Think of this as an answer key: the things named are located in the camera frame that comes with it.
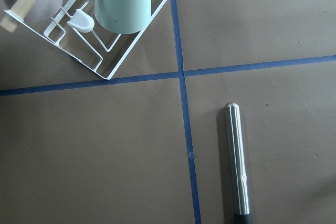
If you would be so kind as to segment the steel muddler black tip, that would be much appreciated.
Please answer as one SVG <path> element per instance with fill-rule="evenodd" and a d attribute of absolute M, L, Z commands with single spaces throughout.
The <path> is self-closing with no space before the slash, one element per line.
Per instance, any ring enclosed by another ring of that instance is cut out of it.
<path fill-rule="evenodd" d="M 224 107 L 233 189 L 234 223 L 253 223 L 245 165 L 240 107 L 229 102 Z"/>

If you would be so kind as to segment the mint green cup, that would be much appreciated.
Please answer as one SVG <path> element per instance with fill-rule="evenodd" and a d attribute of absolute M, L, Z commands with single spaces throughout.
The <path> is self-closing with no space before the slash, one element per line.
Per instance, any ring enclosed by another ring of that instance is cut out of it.
<path fill-rule="evenodd" d="M 116 34 L 133 34 L 151 19 L 151 0 L 94 0 L 98 23 Z"/>

